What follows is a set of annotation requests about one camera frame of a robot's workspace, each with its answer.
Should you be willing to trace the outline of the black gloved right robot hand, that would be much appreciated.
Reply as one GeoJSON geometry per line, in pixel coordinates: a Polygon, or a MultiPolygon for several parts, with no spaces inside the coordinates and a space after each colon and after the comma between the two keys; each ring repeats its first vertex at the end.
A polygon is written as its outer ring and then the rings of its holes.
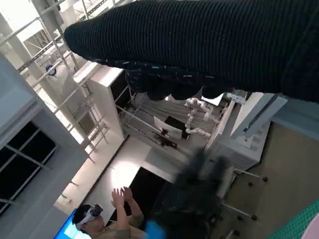
{"type": "Polygon", "coordinates": [[[243,90],[319,100],[316,0],[138,0],[64,31],[154,101],[243,90]]]}

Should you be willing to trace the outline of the black left robot hand blue tape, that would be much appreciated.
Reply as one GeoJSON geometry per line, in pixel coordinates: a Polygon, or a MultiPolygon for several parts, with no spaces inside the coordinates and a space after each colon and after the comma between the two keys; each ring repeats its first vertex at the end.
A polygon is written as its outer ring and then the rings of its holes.
{"type": "Polygon", "coordinates": [[[224,157],[211,158],[203,148],[196,150],[172,186],[162,193],[162,204],[147,220],[146,238],[210,238],[211,220],[221,212],[217,190],[225,171],[224,157]]]}

